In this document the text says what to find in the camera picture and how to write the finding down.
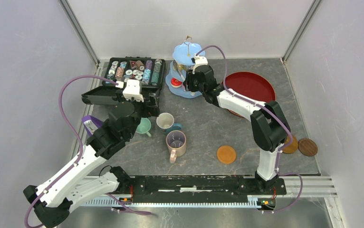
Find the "mint green cup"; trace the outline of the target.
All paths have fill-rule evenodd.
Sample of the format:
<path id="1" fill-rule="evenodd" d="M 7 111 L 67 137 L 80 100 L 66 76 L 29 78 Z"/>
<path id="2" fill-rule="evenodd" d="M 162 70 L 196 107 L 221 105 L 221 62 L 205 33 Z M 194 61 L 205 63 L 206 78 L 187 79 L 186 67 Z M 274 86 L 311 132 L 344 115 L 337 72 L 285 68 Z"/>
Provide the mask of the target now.
<path id="1" fill-rule="evenodd" d="M 148 137 L 151 137 L 152 136 L 150 133 L 151 127 L 152 124 L 148 118 L 141 118 L 140 124 L 137 126 L 135 132 L 138 134 L 144 134 L 147 135 Z"/>

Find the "dark brown wooden coaster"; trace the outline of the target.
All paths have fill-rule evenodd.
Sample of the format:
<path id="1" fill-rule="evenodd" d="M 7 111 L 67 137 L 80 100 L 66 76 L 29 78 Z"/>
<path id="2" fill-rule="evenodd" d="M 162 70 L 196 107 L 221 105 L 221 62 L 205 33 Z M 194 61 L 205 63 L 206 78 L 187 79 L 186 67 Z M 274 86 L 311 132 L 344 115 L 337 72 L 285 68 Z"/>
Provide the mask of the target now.
<path id="1" fill-rule="evenodd" d="M 308 157 L 315 156 L 318 153 L 317 144 L 308 138 L 303 138 L 298 141 L 298 149 L 303 155 Z"/>

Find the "rose gold marble mug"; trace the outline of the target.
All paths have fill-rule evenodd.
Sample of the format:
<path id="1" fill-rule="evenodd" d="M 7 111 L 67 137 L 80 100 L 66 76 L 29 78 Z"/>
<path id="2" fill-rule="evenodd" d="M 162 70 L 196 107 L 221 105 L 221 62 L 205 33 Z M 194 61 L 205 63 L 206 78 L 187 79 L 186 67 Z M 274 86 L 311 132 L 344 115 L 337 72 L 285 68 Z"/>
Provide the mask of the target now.
<path id="1" fill-rule="evenodd" d="M 174 130 L 167 134 L 166 145 L 170 153 L 170 163 L 175 163 L 178 157 L 181 157 L 186 153 L 186 142 L 186 135 L 182 131 Z"/>

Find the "black poker chip case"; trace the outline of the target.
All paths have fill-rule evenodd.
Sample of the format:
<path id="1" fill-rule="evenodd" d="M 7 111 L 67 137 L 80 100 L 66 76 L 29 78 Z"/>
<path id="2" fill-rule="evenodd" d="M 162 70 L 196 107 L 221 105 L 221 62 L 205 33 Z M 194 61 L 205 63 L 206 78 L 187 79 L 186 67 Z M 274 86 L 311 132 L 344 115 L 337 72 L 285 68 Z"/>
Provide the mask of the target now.
<path id="1" fill-rule="evenodd" d="M 109 60 L 104 78 L 126 83 L 135 79 L 142 83 L 145 100 L 159 99 L 163 88 L 165 60 L 150 57 L 113 57 Z M 101 85 L 81 95 L 82 101 L 89 105 L 114 105 L 123 97 L 119 88 L 102 81 Z"/>

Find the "light orange wooden coaster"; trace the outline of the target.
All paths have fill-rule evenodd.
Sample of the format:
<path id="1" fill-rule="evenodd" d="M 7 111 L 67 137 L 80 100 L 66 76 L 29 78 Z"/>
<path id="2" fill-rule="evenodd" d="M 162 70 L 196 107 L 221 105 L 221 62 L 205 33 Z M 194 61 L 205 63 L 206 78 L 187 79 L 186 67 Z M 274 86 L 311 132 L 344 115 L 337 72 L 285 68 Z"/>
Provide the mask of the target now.
<path id="1" fill-rule="evenodd" d="M 217 150 L 217 158 L 221 163 L 231 164 L 236 160 L 236 151 L 228 145 L 223 145 Z"/>

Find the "red frosted donut cake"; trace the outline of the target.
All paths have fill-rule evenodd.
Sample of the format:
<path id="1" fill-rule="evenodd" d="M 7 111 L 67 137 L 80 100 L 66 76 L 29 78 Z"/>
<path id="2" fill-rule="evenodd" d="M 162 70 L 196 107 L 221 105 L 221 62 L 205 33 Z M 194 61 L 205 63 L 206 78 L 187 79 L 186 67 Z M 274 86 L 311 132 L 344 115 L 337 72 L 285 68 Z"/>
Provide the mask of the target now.
<path id="1" fill-rule="evenodd" d="M 177 80 L 174 77 L 171 79 L 170 82 L 171 82 L 171 86 L 174 87 L 174 88 L 179 88 L 179 87 L 181 87 L 183 85 L 183 82 Z"/>

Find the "blue three-tier cake stand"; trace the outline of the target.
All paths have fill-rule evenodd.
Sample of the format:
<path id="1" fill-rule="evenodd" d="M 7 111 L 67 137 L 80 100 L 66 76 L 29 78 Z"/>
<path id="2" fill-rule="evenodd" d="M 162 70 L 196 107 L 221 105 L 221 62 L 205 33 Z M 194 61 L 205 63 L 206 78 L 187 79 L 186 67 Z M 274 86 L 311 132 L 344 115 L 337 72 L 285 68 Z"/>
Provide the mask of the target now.
<path id="1" fill-rule="evenodd" d="M 169 90 L 174 95 L 183 98 L 196 98 L 201 96 L 200 92 L 187 91 L 183 82 L 187 79 L 187 71 L 192 69 L 194 63 L 192 58 L 202 49 L 197 43 L 192 43 L 192 38 L 187 36 L 184 42 L 174 48 L 173 61 L 170 63 L 170 70 L 165 78 Z"/>

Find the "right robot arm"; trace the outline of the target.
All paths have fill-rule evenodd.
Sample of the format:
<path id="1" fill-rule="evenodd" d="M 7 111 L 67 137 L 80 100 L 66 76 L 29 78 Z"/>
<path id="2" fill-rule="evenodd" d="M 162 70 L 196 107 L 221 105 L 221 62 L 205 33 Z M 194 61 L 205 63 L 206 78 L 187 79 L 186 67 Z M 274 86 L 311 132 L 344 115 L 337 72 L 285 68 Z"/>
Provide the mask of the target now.
<path id="1" fill-rule="evenodd" d="M 250 121 L 254 141 L 260 148 L 255 188 L 261 194 L 269 193 L 278 179 L 278 162 L 284 143 L 291 137 L 280 105 L 276 101 L 253 100 L 228 88 L 226 82 L 218 83 L 209 65 L 189 69 L 183 84 L 191 92 L 200 92 L 208 103 Z"/>

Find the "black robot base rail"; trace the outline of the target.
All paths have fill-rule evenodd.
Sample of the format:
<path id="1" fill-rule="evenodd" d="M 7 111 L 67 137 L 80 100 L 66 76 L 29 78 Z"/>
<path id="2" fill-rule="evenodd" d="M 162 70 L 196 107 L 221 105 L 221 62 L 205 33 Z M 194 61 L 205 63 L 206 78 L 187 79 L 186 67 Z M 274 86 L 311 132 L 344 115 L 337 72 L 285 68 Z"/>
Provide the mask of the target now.
<path id="1" fill-rule="evenodd" d="M 336 198 L 330 177 L 279 177 L 264 190 L 245 175 L 136 175 L 112 196 L 101 195 L 84 207 L 121 208 L 114 200 L 137 208 L 249 208 L 274 213 L 300 198 Z"/>

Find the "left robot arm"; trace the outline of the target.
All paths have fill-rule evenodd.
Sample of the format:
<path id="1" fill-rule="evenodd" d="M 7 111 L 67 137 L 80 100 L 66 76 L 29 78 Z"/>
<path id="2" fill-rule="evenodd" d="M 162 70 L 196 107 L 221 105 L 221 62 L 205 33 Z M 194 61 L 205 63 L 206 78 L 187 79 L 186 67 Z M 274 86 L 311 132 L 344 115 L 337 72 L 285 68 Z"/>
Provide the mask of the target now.
<path id="1" fill-rule="evenodd" d="M 103 176 L 80 185 L 92 170 L 109 160 L 126 146 L 143 117 L 158 116 L 147 108 L 140 93 L 124 92 L 123 97 L 87 141 L 80 138 L 79 152 L 60 171 L 46 182 L 27 186 L 23 194 L 30 203 L 26 213 L 34 211 L 41 226 L 54 228 L 85 202 L 103 194 L 125 193 L 130 189 L 130 177 L 119 166 Z"/>

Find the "medium brown wooden coaster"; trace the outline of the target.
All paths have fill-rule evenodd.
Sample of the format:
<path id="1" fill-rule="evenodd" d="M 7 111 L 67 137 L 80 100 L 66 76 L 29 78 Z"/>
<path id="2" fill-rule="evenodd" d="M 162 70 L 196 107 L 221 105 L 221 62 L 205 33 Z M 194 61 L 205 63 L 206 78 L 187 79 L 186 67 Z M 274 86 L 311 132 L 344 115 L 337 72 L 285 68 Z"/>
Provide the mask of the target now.
<path id="1" fill-rule="evenodd" d="M 293 154 L 295 151 L 298 150 L 298 141 L 297 141 L 297 138 L 293 135 L 292 136 L 293 140 L 292 140 L 292 143 L 289 144 L 290 142 L 290 137 L 287 137 L 284 145 L 288 145 L 286 146 L 282 152 L 285 153 L 285 154 Z"/>

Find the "round red serving tray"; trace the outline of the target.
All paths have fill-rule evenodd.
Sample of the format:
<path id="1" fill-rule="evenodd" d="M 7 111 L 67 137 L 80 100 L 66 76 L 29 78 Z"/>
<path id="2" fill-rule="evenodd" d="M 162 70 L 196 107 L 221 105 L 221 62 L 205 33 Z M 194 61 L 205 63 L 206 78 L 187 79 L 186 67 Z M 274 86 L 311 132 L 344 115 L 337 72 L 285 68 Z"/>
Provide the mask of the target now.
<path id="1" fill-rule="evenodd" d="M 227 76 L 224 82 L 233 93 L 239 94 L 252 102 L 249 103 L 223 91 L 218 96 L 219 106 L 248 120 L 254 111 L 260 110 L 260 107 L 254 105 L 254 103 L 264 105 L 276 99 L 274 88 L 269 81 L 252 72 L 233 73 Z"/>

